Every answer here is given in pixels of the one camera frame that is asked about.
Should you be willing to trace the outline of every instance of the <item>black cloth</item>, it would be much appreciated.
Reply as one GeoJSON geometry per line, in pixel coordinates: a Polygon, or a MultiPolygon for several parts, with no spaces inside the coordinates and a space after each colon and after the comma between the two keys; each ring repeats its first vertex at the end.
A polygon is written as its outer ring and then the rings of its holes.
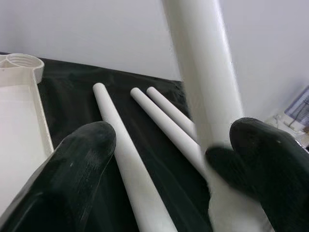
{"type": "MultiPolygon", "coordinates": [[[[80,126],[100,121],[92,86],[103,83],[121,116],[178,232],[209,232],[207,183],[130,97],[154,86],[188,115],[180,82],[93,66],[43,60],[39,92],[54,147],[80,126]]],[[[85,231],[137,232],[138,227],[113,158],[104,172],[85,231]]]]}

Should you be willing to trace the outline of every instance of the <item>white plastic tray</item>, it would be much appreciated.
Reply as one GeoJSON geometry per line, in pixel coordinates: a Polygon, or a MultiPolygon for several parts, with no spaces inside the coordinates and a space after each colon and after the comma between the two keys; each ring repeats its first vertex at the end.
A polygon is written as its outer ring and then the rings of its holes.
{"type": "Polygon", "coordinates": [[[54,150],[37,87],[43,66],[36,78],[39,59],[14,67],[7,57],[0,57],[0,215],[54,150]]]}

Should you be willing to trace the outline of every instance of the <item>white rod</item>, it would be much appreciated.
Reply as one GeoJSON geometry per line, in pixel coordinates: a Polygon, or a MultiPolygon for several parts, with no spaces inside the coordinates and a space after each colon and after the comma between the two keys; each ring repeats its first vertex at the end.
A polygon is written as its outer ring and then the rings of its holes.
{"type": "Polygon", "coordinates": [[[131,96],[149,117],[175,144],[195,169],[206,179],[206,168],[199,145],[185,133],[172,119],[154,104],[139,88],[131,90],[131,96]]]}
{"type": "Polygon", "coordinates": [[[154,87],[149,87],[147,95],[166,113],[178,126],[181,127],[195,142],[197,142],[197,131],[194,123],[177,109],[154,87]]]}
{"type": "Polygon", "coordinates": [[[209,216],[216,232],[263,232],[267,222],[260,203],[232,189],[204,161],[199,145],[138,88],[131,96],[208,182],[209,216]]]}
{"type": "Polygon", "coordinates": [[[177,229],[107,89],[103,84],[96,83],[93,91],[103,120],[110,123],[116,132],[114,154],[139,230],[141,232],[176,232],[177,229]]]}
{"type": "Polygon", "coordinates": [[[229,142],[243,110],[218,0],[162,0],[200,145],[229,142]]]}

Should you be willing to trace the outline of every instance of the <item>white wall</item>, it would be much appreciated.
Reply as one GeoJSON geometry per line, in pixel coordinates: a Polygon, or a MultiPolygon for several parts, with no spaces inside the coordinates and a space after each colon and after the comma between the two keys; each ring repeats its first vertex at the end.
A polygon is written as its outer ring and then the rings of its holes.
{"type": "MultiPolygon", "coordinates": [[[[306,0],[220,0],[246,116],[266,119],[308,83],[306,0]]],[[[10,0],[0,51],[179,79],[160,0],[10,0]]]]}
{"type": "Polygon", "coordinates": [[[309,2],[221,0],[246,116],[266,119],[309,84],[309,2]]]}
{"type": "Polygon", "coordinates": [[[160,0],[9,0],[0,51],[179,79],[160,0]]]}

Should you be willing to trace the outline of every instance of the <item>dark green fabric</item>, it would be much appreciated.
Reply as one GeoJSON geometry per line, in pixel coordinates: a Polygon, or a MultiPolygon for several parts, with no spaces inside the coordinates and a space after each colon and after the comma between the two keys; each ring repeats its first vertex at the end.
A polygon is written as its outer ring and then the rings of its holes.
{"type": "MultiPolygon", "coordinates": [[[[211,231],[207,183],[130,97],[133,87],[145,91],[154,86],[188,114],[181,83],[60,61],[44,63],[38,87],[54,146],[81,125],[101,120],[92,86],[102,82],[178,231],[211,231]]],[[[115,159],[102,176],[86,231],[138,231],[115,159]]]]}

